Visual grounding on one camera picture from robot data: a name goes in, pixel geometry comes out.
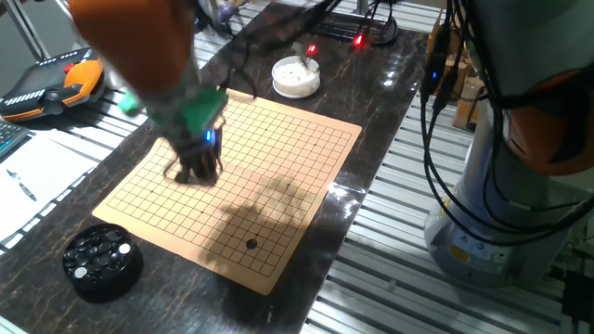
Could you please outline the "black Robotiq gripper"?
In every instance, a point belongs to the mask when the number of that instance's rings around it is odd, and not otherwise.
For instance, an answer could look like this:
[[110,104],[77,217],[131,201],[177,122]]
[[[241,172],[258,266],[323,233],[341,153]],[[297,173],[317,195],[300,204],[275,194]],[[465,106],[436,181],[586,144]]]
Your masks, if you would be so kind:
[[193,168],[197,158],[197,178],[202,185],[214,186],[222,170],[223,129],[207,128],[202,133],[191,135],[189,131],[175,125],[169,129],[169,143],[173,151],[180,156],[178,162],[181,169],[174,180],[178,184],[196,184]]

